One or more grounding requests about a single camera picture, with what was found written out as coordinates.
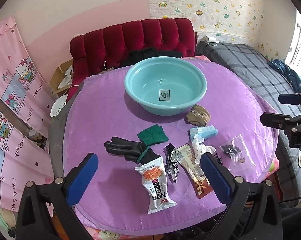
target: gray plaid bedsheet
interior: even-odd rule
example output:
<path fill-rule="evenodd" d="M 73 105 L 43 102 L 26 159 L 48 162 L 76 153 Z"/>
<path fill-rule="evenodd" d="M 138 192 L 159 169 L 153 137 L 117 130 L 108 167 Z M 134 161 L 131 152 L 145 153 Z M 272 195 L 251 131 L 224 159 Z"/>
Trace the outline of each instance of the gray plaid bedsheet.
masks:
<path fill-rule="evenodd" d="M 220 64 L 240 77 L 244 83 L 265 99 L 280 114 L 297 116 L 301 106 L 282 105 L 279 94 L 294 94 L 289 82 L 267 64 L 267 60 L 255 49 L 244 44 L 220 43 L 218 46 L 201 41 L 196 50 L 211 61 Z M 298 155 L 301 148 L 288 147 L 287 136 L 280 130 L 276 155 L 279 160 L 277 172 L 283 198 L 301 196 L 301 168 Z"/>

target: blue face mask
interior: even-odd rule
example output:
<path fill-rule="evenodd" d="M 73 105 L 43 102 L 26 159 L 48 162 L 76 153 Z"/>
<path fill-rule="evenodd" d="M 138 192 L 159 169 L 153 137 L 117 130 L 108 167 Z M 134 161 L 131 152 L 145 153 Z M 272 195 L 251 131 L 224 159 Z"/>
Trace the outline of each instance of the blue face mask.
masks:
<path fill-rule="evenodd" d="M 204 139 L 208 139 L 212 136 L 215 136 L 218 133 L 218 130 L 215 129 L 213 125 L 207 127 L 196 127 L 189 129 L 189 138 L 192 142 L 194 139 L 195 134 L 198 134 L 200 137 Z"/>

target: purple quilted mat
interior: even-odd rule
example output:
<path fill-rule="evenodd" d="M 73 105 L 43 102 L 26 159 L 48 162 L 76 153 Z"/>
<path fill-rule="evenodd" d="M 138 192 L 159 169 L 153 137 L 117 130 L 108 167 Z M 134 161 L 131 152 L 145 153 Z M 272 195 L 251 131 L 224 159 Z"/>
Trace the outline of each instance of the purple quilted mat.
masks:
<path fill-rule="evenodd" d="M 260 123 L 263 112 L 274 112 L 231 71 L 216 63 L 188 60 L 206 76 L 207 93 L 198 103 L 211 114 L 209 125 L 219 133 L 206 145 L 220 145 L 239 133 L 243 136 L 256 167 L 233 175 L 249 182 L 261 182 L 270 167 L 277 146 L 278 131 Z M 118 136 L 138 141 L 137 134 L 159 124 L 169 141 L 151 148 L 165 159 L 164 147 L 180 147 L 189 141 L 184 114 L 157 116 L 148 113 L 125 94 L 124 76 L 128 68 L 87 78 L 69 112 L 63 147 L 64 172 L 77 166 L 88 152 L 97 154 L 98 170 L 76 206 L 84 225 L 126 235 L 162 234 L 189 227 L 225 209 L 214 192 L 196 197 L 188 176 L 180 167 L 177 184 L 169 183 L 168 192 L 177 206 L 147 214 L 149 196 L 133 162 L 109 155 L 104 142 Z M 230 158 L 221 153 L 224 166 Z"/>

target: basin label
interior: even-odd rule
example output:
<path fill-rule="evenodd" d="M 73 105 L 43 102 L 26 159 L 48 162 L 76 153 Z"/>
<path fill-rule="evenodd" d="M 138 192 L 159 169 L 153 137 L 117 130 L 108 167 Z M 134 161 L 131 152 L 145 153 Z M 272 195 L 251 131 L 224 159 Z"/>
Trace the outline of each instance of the basin label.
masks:
<path fill-rule="evenodd" d="M 159 101 L 170 101 L 170 90 L 160 90 Z"/>

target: metal screw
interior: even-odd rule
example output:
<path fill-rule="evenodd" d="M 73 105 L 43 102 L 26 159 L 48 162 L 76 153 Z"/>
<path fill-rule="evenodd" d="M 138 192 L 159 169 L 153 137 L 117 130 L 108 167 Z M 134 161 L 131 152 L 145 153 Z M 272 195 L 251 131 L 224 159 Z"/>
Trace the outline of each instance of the metal screw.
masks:
<path fill-rule="evenodd" d="M 273 183 L 268 179 L 268 180 L 266 180 L 266 185 L 271 186 L 271 185 L 273 185 Z"/>
<path fill-rule="evenodd" d="M 235 180 L 236 180 L 236 182 L 238 182 L 238 183 L 243 183 L 243 182 L 244 182 L 244 179 L 243 179 L 241 176 L 237 176 L 237 177 L 235 178 Z"/>
<path fill-rule="evenodd" d="M 29 181 L 26 183 L 26 187 L 32 187 L 34 185 L 34 183 L 32 181 Z"/>
<path fill-rule="evenodd" d="M 58 177 L 58 178 L 55 179 L 56 184 L 62 184 L 63 181 L 64 181 L 64 179 L 62 177 Z"/>

